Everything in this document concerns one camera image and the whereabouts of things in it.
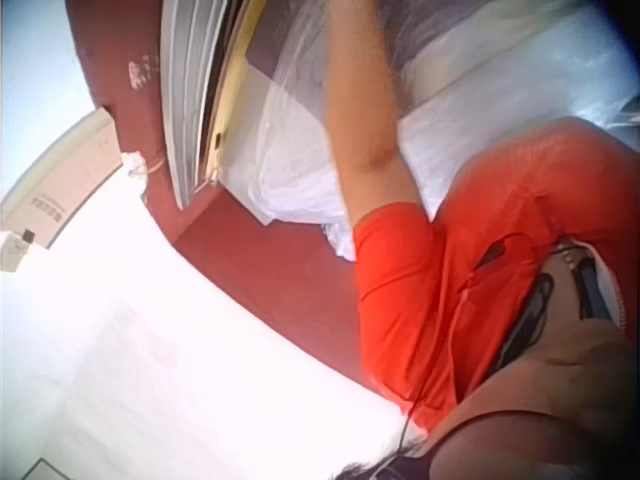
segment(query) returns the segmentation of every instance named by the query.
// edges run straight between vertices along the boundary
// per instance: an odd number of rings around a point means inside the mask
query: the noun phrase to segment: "plastic sheet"
[[[250,195],[276,218],[326,225],[338,254],[353,259],[322,123],[325,23],[303,9],[291,28]],[[400,146],[429,214],[467,159],[514,131],[564,115],[607,127],[638,93],[633,65],[597,9],[575,2],[497,0],[436,37],[401,72]]]

